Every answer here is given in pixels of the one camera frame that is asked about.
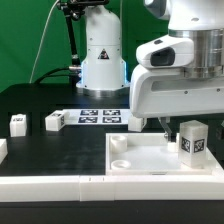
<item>white cylinder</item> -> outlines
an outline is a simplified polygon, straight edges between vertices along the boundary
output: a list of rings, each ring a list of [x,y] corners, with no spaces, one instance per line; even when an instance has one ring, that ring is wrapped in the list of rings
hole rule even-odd
[[[127,151],[127,137],[115,135],[110,138],[110,148],[113,153],[122,153]]]

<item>black table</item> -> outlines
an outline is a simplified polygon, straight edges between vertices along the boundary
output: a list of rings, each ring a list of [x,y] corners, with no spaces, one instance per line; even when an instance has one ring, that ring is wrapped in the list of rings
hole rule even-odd
[[[55,110],[127,109],[128,96],[95,99],[78,95],[66,84],[21,84],[1,93],[0,105],[0,138],[8,142],[0,176],[104,175],[105,134],[128,132],[127,125],[77,125],[47,132],[44,121]],[[26,137],[10,137],[9,122],[14,114],[27,115]],[[198,119],[216,128],[223,117]],[[178,131],[179,123],[189,119],[172,119],[172,129]],[[144,132],[163,130],[152,119]],[[218,140],[214,131],[209,138],[215,154]],[[0,203],[0,223],[223,223],[223,211],[224,201]]]

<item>white box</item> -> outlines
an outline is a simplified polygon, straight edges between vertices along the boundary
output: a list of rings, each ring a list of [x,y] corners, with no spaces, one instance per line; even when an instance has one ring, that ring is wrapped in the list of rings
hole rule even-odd
[[[206,160],[208,126],[189,121],[180,124],[179,159],[189,167],[203,167]]]
[[[134,116],[130,116],[128,119],[128,130],[141,132],[146,124],[147,118],[137,118]]]
[[[69,112],[56,110],[45,118],[47,131],[59,131],[65,126],[65,119],[69,116]]]
[[[13,115],[10,121],[10,135],[11,137],[21,137],[26,135],[27,123],[26,115]]]

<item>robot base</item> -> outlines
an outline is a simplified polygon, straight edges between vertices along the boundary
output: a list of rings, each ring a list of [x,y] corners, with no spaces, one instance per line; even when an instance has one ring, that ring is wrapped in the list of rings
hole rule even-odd
[[[122,89],[116,90],[92,90],[77,85],[77,92],[93,97],[116,97],[120,95],[127,95],[129,93],[129,85],[124,86]]]

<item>circular hole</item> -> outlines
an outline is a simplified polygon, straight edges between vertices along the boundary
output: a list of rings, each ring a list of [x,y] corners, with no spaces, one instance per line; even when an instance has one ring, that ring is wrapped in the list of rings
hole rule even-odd
[[[123,141],[123,140],[126,140],[126,137],[125,136],[122,136],[122,135],[112,136],[111,138],[114,141]]]
[[[192,22],[197,22],[197,21],[199,21],[199,18],[192,18],[191,21]]]
[[[126,170],[131,167],[131,163],[126,160],[115,160],[111,163],[112,170]]]

